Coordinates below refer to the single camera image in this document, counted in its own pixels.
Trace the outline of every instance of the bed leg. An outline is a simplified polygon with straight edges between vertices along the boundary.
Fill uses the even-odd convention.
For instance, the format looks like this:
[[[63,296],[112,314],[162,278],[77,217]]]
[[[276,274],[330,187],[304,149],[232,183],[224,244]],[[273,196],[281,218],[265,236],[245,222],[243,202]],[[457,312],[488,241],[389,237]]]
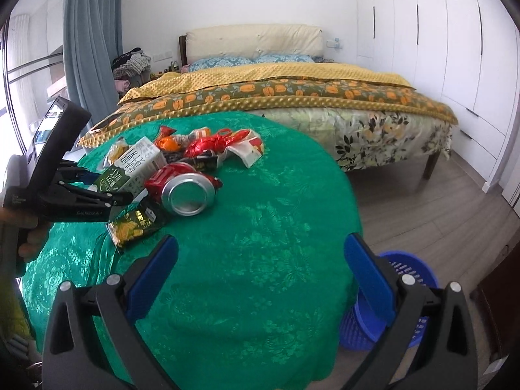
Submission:
[[[428,180],[432,176],[433,169],[435,168],[435,164],[437,164],[439,155],[440,155],[440,151],[437,151],[428,157],[428,161],[426,162],[426,167],[425,167],[424,173],[423,173],[423,179]]]

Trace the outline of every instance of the bed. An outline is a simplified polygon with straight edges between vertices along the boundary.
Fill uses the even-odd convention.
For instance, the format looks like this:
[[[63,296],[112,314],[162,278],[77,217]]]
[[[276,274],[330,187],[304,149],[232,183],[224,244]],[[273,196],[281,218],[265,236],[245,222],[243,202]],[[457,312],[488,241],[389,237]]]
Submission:
[[[423,174],[429,178],[439,155],[449,158],[451,126],[458,123],[445,104],[395,74],[340,63],[256,63],[273,53],[322,59],[323,48],[321,30],[306,25],[191,31],[179,38],[183,65],[226,57],[252,63],[165,74],[132,89],[110,122],[95,126],[80,144],[93,148],[161,118],[247,110],[315,139],[345,172],[429,155]]]

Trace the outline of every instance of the beige headboard cushion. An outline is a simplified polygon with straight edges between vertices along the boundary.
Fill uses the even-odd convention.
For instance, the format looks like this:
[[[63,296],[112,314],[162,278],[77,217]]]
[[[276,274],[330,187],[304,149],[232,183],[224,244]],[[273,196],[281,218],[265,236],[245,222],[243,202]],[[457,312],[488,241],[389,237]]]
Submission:
[[[323,37],[317,26],[231,25],[186,34],[188,63],[221,56],[256,59],[263,54],[308,54],[323,57]]]

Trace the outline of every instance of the yellow minky blanket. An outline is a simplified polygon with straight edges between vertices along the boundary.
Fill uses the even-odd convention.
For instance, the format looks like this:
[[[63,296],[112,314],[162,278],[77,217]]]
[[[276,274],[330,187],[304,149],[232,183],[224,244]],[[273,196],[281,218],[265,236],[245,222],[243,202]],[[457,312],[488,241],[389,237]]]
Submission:
[[[278,77],[303,80],[361,80],[373,84],[412,88],[404,78],[395,73],[378,73],[352,64],[261,63],[236,67],[213,67],[212,69],[202,69],[184,75],[167,73],[160,79],[149,82],[140,88],[132,88],[119,103],[163,97],[173,93],[194,92],[212,86]]]

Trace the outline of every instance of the finger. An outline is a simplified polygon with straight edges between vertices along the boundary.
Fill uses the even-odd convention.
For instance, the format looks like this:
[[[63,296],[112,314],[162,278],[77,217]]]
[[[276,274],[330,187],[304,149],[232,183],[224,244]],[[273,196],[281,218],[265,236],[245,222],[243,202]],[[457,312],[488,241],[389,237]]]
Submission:
[[[0,221],[22,229],[34,229],[38,225],[35,215],[7,208],[0,208]]]
[[[49,238],[49,230],[40,227],[31,230],[27,235],[27,243],[31,245],[41,245]]]
[[[46,221],[46,220],[40,220],[38,223],[38,229],[41,227],[43,229],[50,230],[54,226],[54,223],[52,221]]]
[[[18,249],[18,254],[23,258],[26,263],[29,263],[40,255],[40,251],[42,250],[41,245],[32,245],[30,243],[24,243]]]

